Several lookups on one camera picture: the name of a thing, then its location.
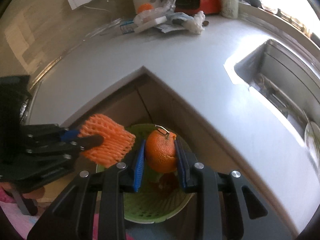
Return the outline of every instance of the orange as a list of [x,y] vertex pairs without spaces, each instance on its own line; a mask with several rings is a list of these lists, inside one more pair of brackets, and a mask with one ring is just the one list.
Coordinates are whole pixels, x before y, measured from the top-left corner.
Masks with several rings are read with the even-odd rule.
[[143,3],[142,5],[139,6],[138,8],[138,14],[143,12],[143,11],[147,11],[147,10],[152,10],[154,9],[153,5],[150,3]]
[[154,130],[148,136],[145,145],[145,156],[148,165],[156,172],[169,173],[177,169],[176,135],[163,129]]

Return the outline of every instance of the orange foam net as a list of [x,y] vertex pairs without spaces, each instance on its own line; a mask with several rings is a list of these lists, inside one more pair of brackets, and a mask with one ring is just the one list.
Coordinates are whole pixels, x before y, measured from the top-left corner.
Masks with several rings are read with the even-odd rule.
[[103,143],[99,147],[83,152],[83,155],[106,168],[120,162],[131,151],[135,135],[104,114],[95,114],[85,121],[79,137],[99,134]]

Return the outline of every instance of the kitchen counter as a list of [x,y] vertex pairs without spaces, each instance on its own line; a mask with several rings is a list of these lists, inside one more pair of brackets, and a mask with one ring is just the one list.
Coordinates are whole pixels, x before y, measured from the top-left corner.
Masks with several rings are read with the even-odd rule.
[[320,185],[301,138],[224,64],[272,35],[249,22],[208,17],[202,35],[97,35],[65,56],[35,96],[30,124],[69,126],[105,97],[148,73],[182,98],[238,152],[301,232],[320,203]]

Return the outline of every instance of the white mug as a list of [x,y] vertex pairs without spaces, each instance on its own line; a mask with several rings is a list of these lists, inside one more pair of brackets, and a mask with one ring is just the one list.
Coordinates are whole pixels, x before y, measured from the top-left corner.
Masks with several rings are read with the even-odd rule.
[[238,18],[239,0],[221,0],[221,15],[230,19]]

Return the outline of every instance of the stainless steel sink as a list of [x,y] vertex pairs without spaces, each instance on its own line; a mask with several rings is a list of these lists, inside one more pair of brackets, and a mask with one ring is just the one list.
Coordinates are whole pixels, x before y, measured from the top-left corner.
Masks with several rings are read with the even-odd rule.
[[302,138],[307,124],[303,110],[319,125],[319,77],[307,62],[284,45],[268,40],[233,68],[237,76],[288,119]]

